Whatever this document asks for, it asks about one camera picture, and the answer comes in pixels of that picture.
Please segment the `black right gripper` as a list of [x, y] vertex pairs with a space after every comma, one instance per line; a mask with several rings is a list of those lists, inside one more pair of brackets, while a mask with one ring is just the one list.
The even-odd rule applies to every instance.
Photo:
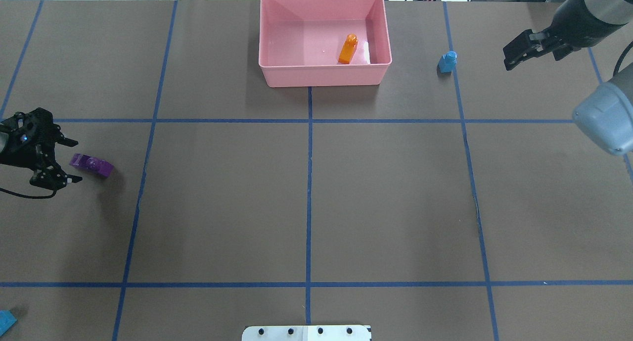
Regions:
[[503, 48], [507, 71], [531, 58], [552, 52], [556, 61], [601, 41], [601, 21], [581, 4], [561, 5], [551, 25], [540, 32], [526, 29]]

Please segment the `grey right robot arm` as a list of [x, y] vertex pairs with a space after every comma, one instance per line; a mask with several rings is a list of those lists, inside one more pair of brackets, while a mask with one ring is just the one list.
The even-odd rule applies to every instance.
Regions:
[[547, 27], [520, 32], [502, 50], [507, 70], [546, 54], [560, 61], [593, 50], [599, 84], [573, 109], [572, 121], [614, 156], [633, 147], [632, 40], [624, 35], [632, 34], [632, 13], [632, 0], [563, 0]]

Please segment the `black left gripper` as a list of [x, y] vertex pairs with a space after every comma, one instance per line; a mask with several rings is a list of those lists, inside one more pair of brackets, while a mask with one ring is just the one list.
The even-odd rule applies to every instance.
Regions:
[[33, 170], [30, 185], [58, 191], [82, 181], [81, 176], [66, 174], [56, 161], [56, 144], [75, 147], [79, 144], [61, 133], [53, 115], [43, 108], [29, 113], [17, 112], [1, 122], [0, 161], [4, 165]]

